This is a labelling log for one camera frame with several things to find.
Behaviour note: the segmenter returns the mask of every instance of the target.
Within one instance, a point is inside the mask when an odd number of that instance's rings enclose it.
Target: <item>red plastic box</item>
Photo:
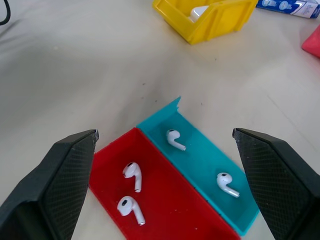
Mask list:
[[[124,178],[130,162],[139,164],[142,190]],[[238,240],[240,237],[138,129],[133,128],[94,155],[89,187],[130,240]],[[121,216],[119,200],[133,197],[145,218]]]

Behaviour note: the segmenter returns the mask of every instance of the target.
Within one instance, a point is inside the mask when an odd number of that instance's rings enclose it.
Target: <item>pink object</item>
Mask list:
[[[320,58],[320,25],[315,31],[304,41],[301,48],[306,52]]]

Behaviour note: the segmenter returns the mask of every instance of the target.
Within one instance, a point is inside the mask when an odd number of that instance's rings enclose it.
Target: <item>black cable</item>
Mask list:
[[[1,25],[5,25],[9,22],[10,20],[10,17],[11,17],[11,11],[10,11],[10,6],[9,6],[9,3],[8,3],[8,0],[3,0],[4,1],[4,4],[5,4],[5,7],[6,7],[6,17],[3,21],[0,21],[0,26]]]

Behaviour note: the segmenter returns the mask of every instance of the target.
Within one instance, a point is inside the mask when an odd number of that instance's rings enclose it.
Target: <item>blue and white box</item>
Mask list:
[[[320,0],[259,0],[256,7],[316,19],[320,13]]]

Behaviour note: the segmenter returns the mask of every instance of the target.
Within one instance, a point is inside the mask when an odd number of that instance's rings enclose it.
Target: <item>white earbud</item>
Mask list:
[[[118,203],[116,207],[122,216],[127,216],[133,210],[135,218],[140,226],[146,223],[146,220],[141,212],[141,209],[136,200],[131,196],[124,196]]]
[[[180,133],[177,130],[170,129],[166,132],[166,139],[168,140],[168,143],[181,151],[185,151],[186,146],[175,141],[178,138],[180,138]]]
[[[142,176],[141,176],[141,170],[139,165],[135,162],[130,162],[127,166],[125,166],[122,173],[126,179],[135,176],[134,191],[136,191],[137,193],[140,193]]]
[[[232,176],[226,172],[221,172],[216,177],[216,183],[218,184],[219,188],[221,188],[227,194],[230,194],[231,196],[238,198],[240,196],[240,193],[227,186],[227,184],[231,182]]]

